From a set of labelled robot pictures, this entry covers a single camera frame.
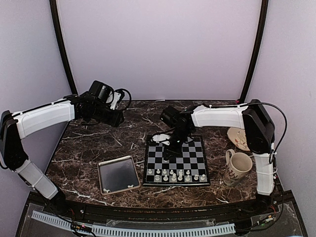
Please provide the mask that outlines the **black grey chessboard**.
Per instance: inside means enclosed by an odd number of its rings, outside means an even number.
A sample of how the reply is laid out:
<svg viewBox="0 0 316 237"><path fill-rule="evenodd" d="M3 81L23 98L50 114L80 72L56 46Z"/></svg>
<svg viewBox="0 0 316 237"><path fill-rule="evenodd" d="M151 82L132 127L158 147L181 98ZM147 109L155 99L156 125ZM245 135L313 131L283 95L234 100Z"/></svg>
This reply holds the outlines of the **black grey chessboard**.
<svg viewBox="0 0 316 237"><path fill-rule="evenodd" d="M204 152L204 143L201 136L193 136L187 138L187 141L182 145L182 155L176 157L175 160L164 162L163 151L165 144L156 142L146 142L146 155L144 163L143 186L210 186L209 172L207 165L207 158ZM160 169L161 182L154 182L154 176L157 175L157 169ZM170 170L176 173L177 178L179 170L183 170L183 181L176 182L171 180L172 175L169 174ZM186 171L190 170L191 181L186 182ZM198 174L199 180L194 180L194 176ZM200 180L201 175L205 174L205 180ZM169 176L169 181L163 180L164 175Z"/></svg>

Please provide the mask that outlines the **white king chess piece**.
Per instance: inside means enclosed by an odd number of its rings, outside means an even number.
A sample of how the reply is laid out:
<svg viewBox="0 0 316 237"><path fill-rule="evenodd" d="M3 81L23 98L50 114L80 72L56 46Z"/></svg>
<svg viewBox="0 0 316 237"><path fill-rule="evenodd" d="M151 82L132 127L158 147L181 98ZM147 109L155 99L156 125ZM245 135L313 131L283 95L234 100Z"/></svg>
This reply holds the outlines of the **white king chess piece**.
<svg viewBox="0 0 316 237"><path fill-rule="evenodd" d="M177 179L178 179L179 182L182 182L183 181L183 173L179 173Z"/></svg>

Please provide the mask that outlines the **metal tray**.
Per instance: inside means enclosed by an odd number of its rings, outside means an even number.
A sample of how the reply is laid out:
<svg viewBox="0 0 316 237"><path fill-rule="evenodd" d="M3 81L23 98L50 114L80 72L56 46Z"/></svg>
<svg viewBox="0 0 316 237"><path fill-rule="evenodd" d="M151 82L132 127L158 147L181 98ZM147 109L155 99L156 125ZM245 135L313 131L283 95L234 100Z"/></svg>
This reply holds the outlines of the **metal tray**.
<svg viewBox="0 0 316 237"><path fill-rule="evenodd" d="M141 186L132 156L125 156L98 163L97 165L101 195L124 192Z"/></svg>

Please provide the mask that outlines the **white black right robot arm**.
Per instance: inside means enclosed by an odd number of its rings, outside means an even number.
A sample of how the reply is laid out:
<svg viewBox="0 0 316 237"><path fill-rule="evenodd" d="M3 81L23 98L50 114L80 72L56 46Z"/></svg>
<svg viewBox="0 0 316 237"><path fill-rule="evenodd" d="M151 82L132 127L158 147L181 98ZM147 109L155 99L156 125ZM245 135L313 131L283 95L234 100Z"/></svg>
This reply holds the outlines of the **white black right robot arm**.
<svg viewBox="0 0 316 237"><path fill-rule="evenodd" d="M257 174L256 199L252 211L263 214L272 204L277 173L275 124L265 106L276 105L253 99L249 103L222 106L190 106L179 111L172 106L163 110L160 119L172 134L166 139L163 158L169 160L182 154L182 145L198 127L234 127L245 131L246 142L252 152Z"/></svg>

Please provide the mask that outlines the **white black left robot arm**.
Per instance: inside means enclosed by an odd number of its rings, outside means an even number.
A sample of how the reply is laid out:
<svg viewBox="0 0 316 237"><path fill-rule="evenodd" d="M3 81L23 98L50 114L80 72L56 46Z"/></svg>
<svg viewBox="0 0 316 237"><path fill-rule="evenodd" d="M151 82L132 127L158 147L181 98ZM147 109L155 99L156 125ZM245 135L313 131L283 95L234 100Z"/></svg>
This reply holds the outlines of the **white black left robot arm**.
<svg viewBox="0 0 316 237"><path fill-rule="evenodd" d="M19 112L3 111L0 116L0 154L2 167L20 176L38 191L59 215L66 215L70 205L60 189L45 175L49 158L66 124L76 119L94 120L117 127L123 112L117 108L123 93L101 102L88 94L66 96L37 108Z"/></svg>

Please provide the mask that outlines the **round wooden bird coaster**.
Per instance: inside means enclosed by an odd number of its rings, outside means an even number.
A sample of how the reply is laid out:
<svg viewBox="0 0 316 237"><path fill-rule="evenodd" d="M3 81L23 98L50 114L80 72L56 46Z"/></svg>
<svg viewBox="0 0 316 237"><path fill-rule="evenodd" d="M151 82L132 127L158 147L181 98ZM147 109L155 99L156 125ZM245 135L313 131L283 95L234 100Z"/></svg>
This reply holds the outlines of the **round wooden bird coaster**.
<svg viewBox="0 0 316 237"><path fill-rule="evenodd" d="M247 145L246 134L244 129L230 127L227 131L229 140L240 150L249 152L250 149Z"/></svg>

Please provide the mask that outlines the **cream floral mug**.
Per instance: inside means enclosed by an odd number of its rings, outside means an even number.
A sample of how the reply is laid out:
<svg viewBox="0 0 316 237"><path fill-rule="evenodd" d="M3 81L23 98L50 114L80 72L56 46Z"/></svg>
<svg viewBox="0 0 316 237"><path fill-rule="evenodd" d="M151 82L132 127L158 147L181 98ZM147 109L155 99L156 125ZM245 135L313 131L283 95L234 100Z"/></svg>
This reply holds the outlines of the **cream floral mug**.
<svg viewBox="0 0 316 237"><path fill-rule="evenodd" d="M233 149L226 150L226 168L223 181L227 186L236 186L252 169L253 162L245 153L236 153Z"/></svg>

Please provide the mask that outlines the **black left frame post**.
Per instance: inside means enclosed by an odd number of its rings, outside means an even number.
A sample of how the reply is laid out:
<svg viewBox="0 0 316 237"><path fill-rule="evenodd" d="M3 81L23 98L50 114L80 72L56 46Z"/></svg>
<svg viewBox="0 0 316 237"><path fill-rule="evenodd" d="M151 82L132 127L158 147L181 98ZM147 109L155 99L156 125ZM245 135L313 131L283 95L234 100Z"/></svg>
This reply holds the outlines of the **black left frame post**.
<svg viewBox="0 0 316 237"><path fill-rule="evenodd" d="M66 52L66 47L63 39L63 34L62 34L62 28L61 28L61 23L60 23L60 18L59 18L59 12L58 12L58 6L57 6L57 1L56 0L50 0L49 1L50 5L50 11L51 11L51 18L53 22L53 27L55 31L55 36L57 40L57 45L59 48L59 53L60 57L62 60L62 64L64 67L64 71L66 74L67 82L69 85L69 88L71 90L72 94L78 94L77 87L75 85L75 80L72 74L71 66L69 63L68 55Z"/></svg>

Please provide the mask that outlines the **black frame post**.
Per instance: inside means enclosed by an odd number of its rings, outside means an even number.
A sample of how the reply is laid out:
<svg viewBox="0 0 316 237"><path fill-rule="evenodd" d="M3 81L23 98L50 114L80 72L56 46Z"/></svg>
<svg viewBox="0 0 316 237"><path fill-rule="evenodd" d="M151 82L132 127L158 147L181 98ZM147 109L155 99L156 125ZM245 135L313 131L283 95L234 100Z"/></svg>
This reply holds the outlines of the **black frame post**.
<svg viewBox="0 0 316 237"><path fill-rule="evenodd" d="M71 90L72 94L78 94L77 87L75 85L75 80L72 74L71 66L69 63L68 55L66 52L66 47L63 39L63 34L62 34L62 28L61 28L61 23L60 23L60 18L59 18L59 12L58 12L58 6L57 6L57 1L56 0L50 0L49 1L50 5L50 11L51 11L51 18L53 22L53 27L55 31L55 36L57 40L57 45L59 48L59 53L60 57L62 60L62 64L64 67L64 71L66 74L67 82L69 85L69 88Z"/></svg>
<svg viewBox="0 0 316 237"><path fill-rule="evenodd" d="M261 43L262 43L262 38L264 34L264 29L265 29L265 23L266 23L266 18L267 18L267 13L268 13L268 6L269 6L269 1L268 0L262 0L261 1L261 8L260 8L260 15L259 15L259 20L258 20L258 27L257 27L257 32L255 36L255 41L254 41L254 46L249 62L249 67L247 70L247 74L245 77L244 85L240 94L239 99L237 100L238 103L244 103L247 94L250 89L250 85L252 82L252 78L255 72L255 67L257 64L260 48L261 48Z"/></svg>

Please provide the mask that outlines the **black right frame post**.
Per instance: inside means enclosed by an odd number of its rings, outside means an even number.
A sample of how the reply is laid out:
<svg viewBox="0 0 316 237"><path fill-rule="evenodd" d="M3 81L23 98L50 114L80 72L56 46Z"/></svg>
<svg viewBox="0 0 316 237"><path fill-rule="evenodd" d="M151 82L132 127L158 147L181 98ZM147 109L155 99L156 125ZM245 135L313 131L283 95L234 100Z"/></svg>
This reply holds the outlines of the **black right frame post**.
<svg viewBox="0 0 316 237"><path fill-rule="evenodd" d="M254 46L249 62L249 67L247 70L247 74L245 77L244 85L240 94L239 99L237 100L238 103L244 103L247 94L250 89L250 85L252 82L252 78L255 72L255 67L257 64L260 48L261 48L261 43L262 43L262 38L264 34L264 29L265 29L265 23L266 23L266 18L267 18L267 13L268 13L268 6L269 6L269 1L268 0L262 0L261 1L261 8L260 8L260 15L259 15L259 20L258 20L258 27L257 27L257 32L255 36L255 41L254 41Z"/></svg>

